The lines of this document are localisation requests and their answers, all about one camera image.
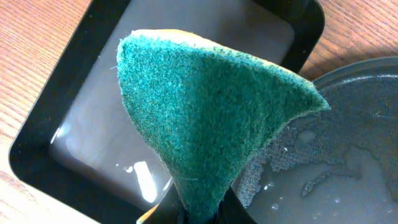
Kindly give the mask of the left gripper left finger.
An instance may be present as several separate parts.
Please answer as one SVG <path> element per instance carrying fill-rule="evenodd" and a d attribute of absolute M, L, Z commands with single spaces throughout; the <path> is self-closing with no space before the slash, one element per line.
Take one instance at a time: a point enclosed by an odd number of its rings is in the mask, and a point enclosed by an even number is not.
<path fill-rule="evenodd" d="M 136 220 L 136 224 L 185 224 L 186 222 L 187 214 L 174 184 L 159 204 Z"/>

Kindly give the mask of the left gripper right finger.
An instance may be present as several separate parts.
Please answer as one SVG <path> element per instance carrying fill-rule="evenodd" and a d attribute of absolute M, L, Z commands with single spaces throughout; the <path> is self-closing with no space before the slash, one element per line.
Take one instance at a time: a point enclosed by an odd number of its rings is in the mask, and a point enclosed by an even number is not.
<path fill-rule="evenodd" d="M 217 213 L 218 224 L 257 224 L 245 210 L 230 187 L 220 202 Z"/>

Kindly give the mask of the green scouring sponge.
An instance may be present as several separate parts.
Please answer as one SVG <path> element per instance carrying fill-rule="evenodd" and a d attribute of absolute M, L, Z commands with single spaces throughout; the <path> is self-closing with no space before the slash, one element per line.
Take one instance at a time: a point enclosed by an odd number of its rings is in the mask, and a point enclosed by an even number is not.
<path fill-rule="evenodd" d="M 329 108 L 296 73 L 183 30 L 134 30 L 116 60 L 123 105 L 191 223 L 213 217 L 243 167 L 290 121 Z"/>

